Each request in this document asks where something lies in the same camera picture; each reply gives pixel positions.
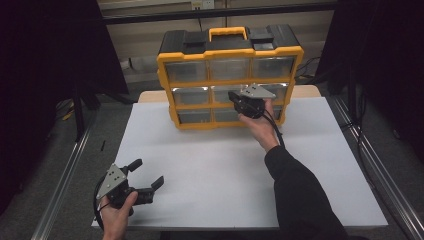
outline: white tabletop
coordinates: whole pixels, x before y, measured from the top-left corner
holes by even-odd
[[[282,132],[288,151],[315,173],[344,226],[387,225],[325,98],[293,98]],[[153,204],[134,207],[129,228],[278,228],[264,155],[247,128],[178,130],[168,103],[134,104],[115,163],[143,159],[128,176],[132,187],[149,187],[161,175],[165,184]]]

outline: gray floor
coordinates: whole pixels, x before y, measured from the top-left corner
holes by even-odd
[[[325,85],[319,87],[321,93],[327,96]],[[160,87],[156,82],[132,83],[129,84],[131,94],[128,97],[137,99],[142,91],[158,88]],[[131,106],[115,102],[107,96],[99,96],[99,98],[102,106],[97,112],[95,125],[76,165],[73,178],[69,183],[65,199],[49,232],[48,239],[101,239],[101,231],[90,226],[93,219],[91,205],[94,186],[115,159],[131,113]],[[336,119],[342,123],[332,98],[328,97],[328,101]],[[86,112],[85,116],[88,118],[90,113]],[[393,136],[390,124],[377,109],[374,109],[372,103],[368,105],[363,124],[365,135],[371,141],[395,182],[423,219],[424,164],[417,159],[407,143]],[[357,155],[354,138],[349,131],[344,133],[352,152]],[[15,196],[9,208],[0,217],[1,240],[31,239],[75,146],[75,137],[76,127],[73,118],[67,121],[57,121],[51,131],[43,161],[28,179],[23,192]],[[399,214],[372,171],[371,175],[382,198],[388,203],[389,209],[401,221]],[[377,200],[381,203],[389,226],[369,230],[348,229],[348,232],[376,240],[406,239],[382,204],[381,199],[377,197]],[[127,239],[157,240],[159,236],[159,232],[130,231]],[[186,236],[180,235],[174,235],[173,238],[177,239],[177,237],[178,239],[187,239]]]

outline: yellow storage organizer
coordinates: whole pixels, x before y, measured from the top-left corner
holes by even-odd
[[[277,97],[276,123],[285,120],[303,50],[288,25],[266,28],[213,28],[166,32],[157,62],[158,76],[179,129],[243,126],[229,91],[256,83]]]

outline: hand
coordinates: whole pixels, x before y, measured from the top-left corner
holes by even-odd
[[[134,191],[128,195],[121,209],[113,208],[109,204],[109,199],[105,196],[100,201],[100,206],[105,206],[101,210],[104,225],[103,240],[121,240],[125,238],[128,225],[128,216],[131,207],[137,200],[138,192]]]
[[[264,101],[265,109],[271,114],[271,116],[268,117],[274,119],[274,110],[272,109],[271,99],[264,99]],[[245,123],[250,129],[253,137],[259,142],[266,152],[279,145],[278,140],[275,137],[274,128],[264,117],[252,119],[244,116],[243,114],[239,114],[238,117],[240,121]]]

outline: white surface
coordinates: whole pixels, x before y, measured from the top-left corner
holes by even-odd
[[[283,134],[288,151],[315,173],[344,226],[387,225],[324,98],[292,99]],[[135,206],[129,227],[277,228],[265,152],[247,128],[178,130],[168,103],[134,104],[116,164],[142,158],[130,186],[165,184],[153,204]]]

